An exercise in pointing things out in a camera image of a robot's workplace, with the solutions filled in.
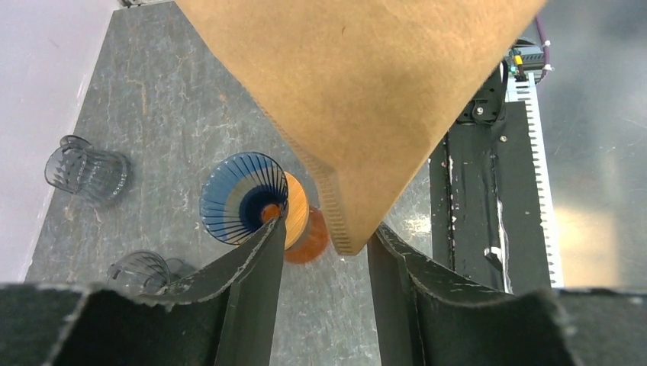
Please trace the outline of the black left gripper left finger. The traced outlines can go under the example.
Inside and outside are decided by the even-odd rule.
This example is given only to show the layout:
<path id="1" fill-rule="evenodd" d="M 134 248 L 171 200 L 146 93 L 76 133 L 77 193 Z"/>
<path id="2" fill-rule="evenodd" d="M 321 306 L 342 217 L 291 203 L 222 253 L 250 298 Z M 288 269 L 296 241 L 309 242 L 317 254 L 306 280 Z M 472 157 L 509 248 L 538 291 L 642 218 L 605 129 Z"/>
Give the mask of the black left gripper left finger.
<path id="1" fill-rule="evenodd" d="M 285 222 L 157 294 L 98 284 L 1 286 L 3 365 L 267 365 Z"/>

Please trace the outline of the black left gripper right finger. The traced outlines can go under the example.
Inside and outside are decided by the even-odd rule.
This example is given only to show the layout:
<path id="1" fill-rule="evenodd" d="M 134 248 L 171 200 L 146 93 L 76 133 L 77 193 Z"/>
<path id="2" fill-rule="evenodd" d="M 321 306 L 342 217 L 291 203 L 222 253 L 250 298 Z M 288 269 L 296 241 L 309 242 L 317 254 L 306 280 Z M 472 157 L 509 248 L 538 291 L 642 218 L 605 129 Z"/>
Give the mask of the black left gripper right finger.
<path id="1" fill-rule="evenodd" d="M 367 248 L 384 365 L 646 363 L 644 293 L 507 294 L 435 263 L 385 224 Z"/>

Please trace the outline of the orange glass carafe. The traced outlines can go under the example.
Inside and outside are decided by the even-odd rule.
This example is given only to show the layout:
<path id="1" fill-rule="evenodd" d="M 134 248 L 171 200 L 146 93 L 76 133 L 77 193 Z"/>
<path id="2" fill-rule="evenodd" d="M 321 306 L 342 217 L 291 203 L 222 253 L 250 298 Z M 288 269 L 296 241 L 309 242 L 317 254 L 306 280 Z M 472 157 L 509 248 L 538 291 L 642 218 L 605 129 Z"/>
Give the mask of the orange glass carafe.
<path id="1" fill-rule="evenodd" d="M 309 206 L 307 225 L 297 242 L 285 251 L 285 261 L 303 265 L 312 262 L 324 253 L 330 236 L 323 214 L 316 207 Z"/>

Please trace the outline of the blue plastic dripper cone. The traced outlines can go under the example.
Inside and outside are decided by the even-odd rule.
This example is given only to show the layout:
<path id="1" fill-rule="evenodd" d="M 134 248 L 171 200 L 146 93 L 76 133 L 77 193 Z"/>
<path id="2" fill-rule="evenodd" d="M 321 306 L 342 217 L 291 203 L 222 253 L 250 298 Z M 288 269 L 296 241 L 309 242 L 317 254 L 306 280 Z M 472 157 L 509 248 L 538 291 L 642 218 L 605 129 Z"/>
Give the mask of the blue plastic dripper cone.
<path id="1" fill-rule="evenodd" d="M 261 152 L 239 152 L 220 162 L 201 189 L 199 214 L 207 232 L 237 246 L 288 206 L 285 171 Z"/>

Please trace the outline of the wooden ring dripper holder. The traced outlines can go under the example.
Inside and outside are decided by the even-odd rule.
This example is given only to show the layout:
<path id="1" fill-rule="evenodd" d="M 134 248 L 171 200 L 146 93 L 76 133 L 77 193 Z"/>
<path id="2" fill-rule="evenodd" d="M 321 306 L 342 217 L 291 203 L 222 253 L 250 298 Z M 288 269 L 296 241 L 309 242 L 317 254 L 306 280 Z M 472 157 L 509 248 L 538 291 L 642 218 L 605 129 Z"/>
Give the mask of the wooden ring dripper holder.
<path id="1" fill-rule="evenodd" d="M 288 183 L 287 213 L 285 218 L 285 250 L 289 250 L 304 233 L 309 217 L 309 201 L 303 185 L 286 172 Z"/>

